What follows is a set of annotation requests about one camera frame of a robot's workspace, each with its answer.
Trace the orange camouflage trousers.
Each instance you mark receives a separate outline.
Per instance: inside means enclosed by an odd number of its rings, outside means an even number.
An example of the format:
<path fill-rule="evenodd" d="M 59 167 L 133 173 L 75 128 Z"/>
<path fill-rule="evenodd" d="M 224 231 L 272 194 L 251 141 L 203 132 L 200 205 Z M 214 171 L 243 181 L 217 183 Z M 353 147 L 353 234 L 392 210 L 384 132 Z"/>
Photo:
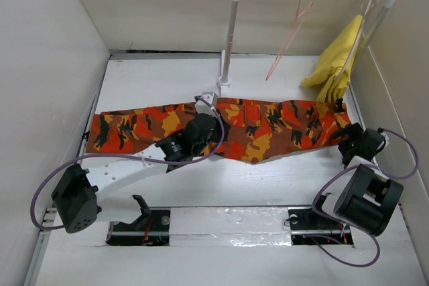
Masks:
<path fill-rule="evenodd" d="M 279 155 L 337 145 L 333 135 L 350 125 L 345 104 L 219 98 L 227 138 L 217 155 L 259 163 Z M 134 154 L 185 127 L 196 116 L 193 102 L 95 114 L 87 153 Z"/>

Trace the pink wire hanger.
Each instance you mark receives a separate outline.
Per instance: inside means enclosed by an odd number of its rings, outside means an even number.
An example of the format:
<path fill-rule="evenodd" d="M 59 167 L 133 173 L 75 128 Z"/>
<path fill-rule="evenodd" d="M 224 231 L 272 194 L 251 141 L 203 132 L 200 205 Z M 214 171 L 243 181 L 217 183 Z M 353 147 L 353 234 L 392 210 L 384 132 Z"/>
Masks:
<path fill-rule="evenodd" d="M 309 13 L 312 11 L 313 2 L 310 2 L 309 5 L 307 7 L 305 7 L 302 11 L 300 10 L 301 7 L 301 3 L 302 0 L 298 1 L 298 6 L 296 8 L 296 14 L 295 14 L 295 18 L 292 22 L 292 25 L 290 27 L 290 29 L 288 30 L 280 48 L 279 51 L 277 53 L 277 55 L 275 56 L 275 59 L 265 77 L 265 80 L 268 81 L 275 69 L 277 68 L 277 66 L 279 65 L 281 59 L 283 58 L 283 56 L 286 54 L 286 52 L 289 50 L 290 46 L 292 45 L 292 42 L 294 41 L 295 37 L 297 36 L 298 32 L 300 31 L 302 25 L 304 24 L 304 22 L 306 21 Z"/>

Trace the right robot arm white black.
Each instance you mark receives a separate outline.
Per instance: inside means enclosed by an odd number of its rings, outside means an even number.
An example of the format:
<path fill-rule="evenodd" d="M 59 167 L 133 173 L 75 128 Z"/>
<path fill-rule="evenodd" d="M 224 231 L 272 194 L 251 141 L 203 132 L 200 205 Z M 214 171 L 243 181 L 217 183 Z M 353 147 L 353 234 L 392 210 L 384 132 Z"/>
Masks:
<path fill-rule="evenodd" d="M 387 228 L 404 190 L 374 163 L 388 138 L 381 131 L 364 130 L 359 123 L 335 131 L 331 138 L 338 141 L 342 163 L 350 172 L 315 197 L 311 223 L 326 228 L 335 219 L 379 236 Z"/>

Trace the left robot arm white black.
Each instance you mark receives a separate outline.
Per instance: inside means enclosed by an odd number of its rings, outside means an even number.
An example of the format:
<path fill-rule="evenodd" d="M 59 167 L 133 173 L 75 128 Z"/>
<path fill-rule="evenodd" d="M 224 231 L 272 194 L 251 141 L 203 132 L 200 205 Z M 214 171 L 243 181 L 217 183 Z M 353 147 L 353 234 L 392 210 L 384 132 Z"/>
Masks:
<path fill-rule="evenodd" d="M 220 146 L 226 127 L 220 116 L 198 114 L 186 126 L 134 155 L 116 156 L 117 161 L 84 169 L 75 163 L 65 169 L 52 192 L 52 201 L 69 234 L 96 221 L 116 221 L 118 211 L 101 202 L 135 182 L 202 161 L 211 144 Z"/>

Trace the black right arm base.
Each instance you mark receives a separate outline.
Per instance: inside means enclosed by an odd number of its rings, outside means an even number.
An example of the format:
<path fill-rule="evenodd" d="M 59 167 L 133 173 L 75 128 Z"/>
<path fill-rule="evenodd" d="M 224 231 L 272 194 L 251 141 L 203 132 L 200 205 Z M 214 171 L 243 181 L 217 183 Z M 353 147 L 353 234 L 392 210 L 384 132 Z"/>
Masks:
<path fill-rule="evenodd" d="M 342 224 L 322 217 L 309 206 L 289 207 L 284 226 L 290 229 L 293 246 L 354 245 L 351 230 Z"/>

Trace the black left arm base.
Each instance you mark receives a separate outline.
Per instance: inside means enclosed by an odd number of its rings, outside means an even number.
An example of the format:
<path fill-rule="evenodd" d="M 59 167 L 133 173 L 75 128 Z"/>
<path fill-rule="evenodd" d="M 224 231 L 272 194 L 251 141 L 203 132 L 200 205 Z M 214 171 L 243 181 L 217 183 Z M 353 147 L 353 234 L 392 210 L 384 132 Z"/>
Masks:
<path fill-rule="evenodd" d="M 169 246 L 170 208 L 150 208 L 140 195 L 132 195 L 141 214 L 132 222 L 110 222 L 106 237 L 109 246 Z"/>

